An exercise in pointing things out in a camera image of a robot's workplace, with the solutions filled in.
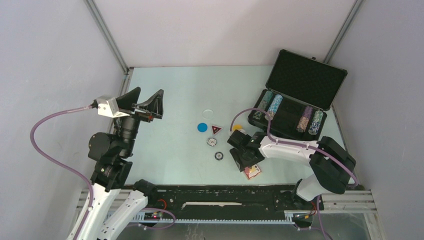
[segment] black round token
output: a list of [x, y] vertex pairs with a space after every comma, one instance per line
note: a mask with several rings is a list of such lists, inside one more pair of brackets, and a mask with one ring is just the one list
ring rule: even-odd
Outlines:
[[217, 153], [215, 153], [215, 159], [220, 161], [224, 158], [224, 154], [220, 151], [218, 151]]

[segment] metal frame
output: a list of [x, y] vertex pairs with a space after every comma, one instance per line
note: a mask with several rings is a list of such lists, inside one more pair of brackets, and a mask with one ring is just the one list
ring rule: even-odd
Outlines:
[[113, 55], [115, 56], [116, 60], [119, 62], [119, 65], [121, 66], [124, 74], [128, 73], [128, 66], [125, 63], [124, 58], [122, 57], [121, 52], [118, 49], [117, 44], [115, 43], [114, 38], [112, 37], [111, 32], [108, 29], [108, 26], [105, 23], [105, 20], [103, 19], [102, 15], [100, 14], [99, 8], [97, 7], [94, 0], [84, 0], [85, 4], [88, 7], [88, 10], [90, 11], [92, 17], [94, 18], [95, 23], [97, 24], [101, 34], [104, 36], [107, 45], [109, 45], [110, 50], [112, 50]]
[[340, 42], [342, 41], [343, 37], [346, 35], [346, 32], [348, 31], [349, 27], [351, 26], [355, 16], [360, 10], [360, 7], [362, 3], [364, 3], [365, 0], [356, 0], [353, 4], [352, 8], [350, 9], [349, 14], [347, 15], [346, 19], [343, 22], [343, 25], [340, 28], [340, 31], [338, 32], [337, 36], [334, 39], [334, 42], [332, 43], [327, 55], [324, 58], [323, 63], [328, 64], [334, 54], [336, 53], [337, 48], [340, 45]]

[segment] poker chip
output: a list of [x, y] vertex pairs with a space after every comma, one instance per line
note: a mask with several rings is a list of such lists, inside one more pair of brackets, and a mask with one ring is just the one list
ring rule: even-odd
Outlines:
[[197, 130], [201, 133], [204, 133], [206, 130], [208, 130], [208, 125], [204, 122], [199, 123], [199, 125], [197, 125]]
[[224, 154], [222, 152], [218, 151], [218, 152], [215, 153], [215, 159], [216, 160], [220, 161], [223, 158], [224, 158]]
[[215, 138], [210, 137], [210, 138], [207, 139], [206, 143], [211, 147], [215, 147], [217, 145], [218, 141]]

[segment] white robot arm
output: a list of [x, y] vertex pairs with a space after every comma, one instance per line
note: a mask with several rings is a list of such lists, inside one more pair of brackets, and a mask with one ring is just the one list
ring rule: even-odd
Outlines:
[[228, 143], [233, 146], [231, 153], [240, 171], [251, 167], [265, 158], [289, 160], [311, 167], [314, 174], [301, 179], [296, 185], [296, 194], [310, 202], [323, 193], [343, 194], [350, 176], [337, 164], [314, 149], [325, 150], [337, 158], [350, 171], [356, 161], [332, 138], [324, 136], [320, 141], [297, 141], [273, 136], [272, 141], [266, 132], [256, 132], [253, 136], [235, 130]]

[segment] gray wall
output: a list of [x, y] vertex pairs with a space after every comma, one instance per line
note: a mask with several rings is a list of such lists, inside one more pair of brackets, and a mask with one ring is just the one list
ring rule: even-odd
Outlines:
[[424, 1], [365, 1], [331, 64], [335, 100], [362, 183], [389, 240], [423, 239]]
[[[82, 0], [1, 1], [0, 239], [56, 240], [69, 231], [84, 182], [40, 156], [29, 134], [41, 118], [117, 94], [123, 73]], [[57, 117], [35, 134], [41, 149], [91, 175], [94, 110]]]

